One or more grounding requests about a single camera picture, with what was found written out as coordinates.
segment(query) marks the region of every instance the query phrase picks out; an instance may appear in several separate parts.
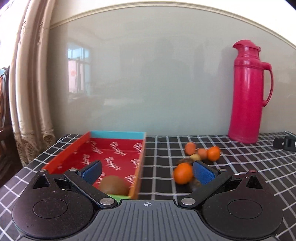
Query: molding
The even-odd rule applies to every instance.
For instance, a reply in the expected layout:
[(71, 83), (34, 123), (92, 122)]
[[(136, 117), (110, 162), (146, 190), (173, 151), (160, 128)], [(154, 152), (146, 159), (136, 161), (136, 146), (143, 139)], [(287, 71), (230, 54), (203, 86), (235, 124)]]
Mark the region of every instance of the molding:
[(204, 5), (199, 5), (199, 4), (190, 4), (190, 3), (182, 3), (182, 2), (169, 2), (169, 1), (149, 1), (149, 2), (134, 2), (134, 3), (124, 3), (124, 4), (117, 4), (117, 5), (111, 5), (108, 7), (103, 7), (103, 8), (98, 8), (98, 9), (92, 9), (86, 12), (79, 13), (77, 15), (74, 15), (70, 18), (67, 18), (63, 21), (57, 22), (53, 25), (50, 26), (50, 29), (56, 28), (60, 25), (63, 25), (65, 23), (71, 22), (73, 20), (83, 18), (92, 14), (100, 13), (100, 12), (106, 12), (106, 11), (111, 11), (111, 10), (116, 10), (116, 9), (123, 9), (123, 8), (130, 8), (130, 7), (148, 7), (148, 6), (167, 6), (167, 7), (184, 7), (184, 8), (192, 8), (192, 9), (198, 9), (202, 11), (208, 11), (208, 12), (213, 12), (213, 13), (218, 13), (224, 16), (228, 16), (240, 21), (243, 21), (245, 23), (251, 24), (259, 29), (264, 30), (265, 32), (270, 33), (271, 35), (279, 38), (280, 40), (284, 41), (286, 44), (290, 45), (292, 48), (296, 49), (296, 45), (291, 43), (289, 40), (285, 39), (283, 36), (277, 34), (273, 30), (257, 23), (254, 22), (248, 18), (242, 17), (240, 15), (237, 15), (235, 13), (231, 13), (225, 10), (213, 8), (213, 7), (208, 7)]

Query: black checkered tablecloth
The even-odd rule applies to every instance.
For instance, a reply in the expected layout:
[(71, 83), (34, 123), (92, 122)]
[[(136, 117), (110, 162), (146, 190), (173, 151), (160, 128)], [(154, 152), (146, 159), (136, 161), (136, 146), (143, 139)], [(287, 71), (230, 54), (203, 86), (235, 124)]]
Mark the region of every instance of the black checkered tablecloth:
[[(195, 142), (198, 148), (219, 146), (222, 156), (217, 162), (207, 164), (225, 168), (234, 174), (254, 169), (272, 186), (274, 195), (281, 199), (283, 223), (277, 237), (281, 241), (296, 241), (296, 152), (274, 150), (275, 137), (283, 138), (290, 132), (259, 135), (256, 144), (244, 145), (231, 141), (227, 136), (148, 136), (142, 175), (140, 199), (175, 199), (188, 195), (187, 185), (177, 185), (172, 172), (179, 159), (185, 157), (184, 146)], [(0, 188), (0, 241), (14, 241), (18, 237), (11, 211), (26, 185), (35, 173), (59, 152), (78, 139), (80, 135), (67, 135), (43, 152), (33, 162), (20, 170)]]

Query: brown wooden furniture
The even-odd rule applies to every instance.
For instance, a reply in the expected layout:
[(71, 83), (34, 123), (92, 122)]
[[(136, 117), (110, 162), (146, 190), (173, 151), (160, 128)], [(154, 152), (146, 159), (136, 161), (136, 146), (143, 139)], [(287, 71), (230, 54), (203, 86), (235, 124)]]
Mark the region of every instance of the brown wooden furniture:
[(0, 187), (22, 168), (11, 126), (8, 81), (9, 67), (3, 68), (0, 93)]

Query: thermos handle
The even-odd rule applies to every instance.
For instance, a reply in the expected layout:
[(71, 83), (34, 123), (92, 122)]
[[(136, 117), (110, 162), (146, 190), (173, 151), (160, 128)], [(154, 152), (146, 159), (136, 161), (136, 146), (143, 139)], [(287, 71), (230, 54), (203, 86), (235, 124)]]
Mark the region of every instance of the thermos handle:
[(268, 95), (267, 99), (263, 101), (263, 107), (264, 107), (270, 101), (272, 91), (274, 90), (274, 76), (272, 74), (271, 64), (266, 63), (266, 62), (262, 62), (262, 64), (263, 64), (263, 69), (268, 70), (270, 72), (270, 76), (271, 76), (270, 92), (269, 92), (269, 95)]

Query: box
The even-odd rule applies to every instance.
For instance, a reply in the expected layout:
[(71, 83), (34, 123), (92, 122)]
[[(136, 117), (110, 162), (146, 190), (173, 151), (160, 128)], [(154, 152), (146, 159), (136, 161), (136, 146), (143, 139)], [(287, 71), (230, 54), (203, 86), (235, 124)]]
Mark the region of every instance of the box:
[(129, 183), (130, 191), (128, 196), (111, 196), (117, 201), (137, 199), (145, 138), (145, 132), (90, 131), (60, 152), (44, 169), (51, 174), (61, 174), (70, 168), (81, 169), (92, 161), (100, 160), (103, 172), (93, 186), (98, 188), (105, 176), (116, 175)]

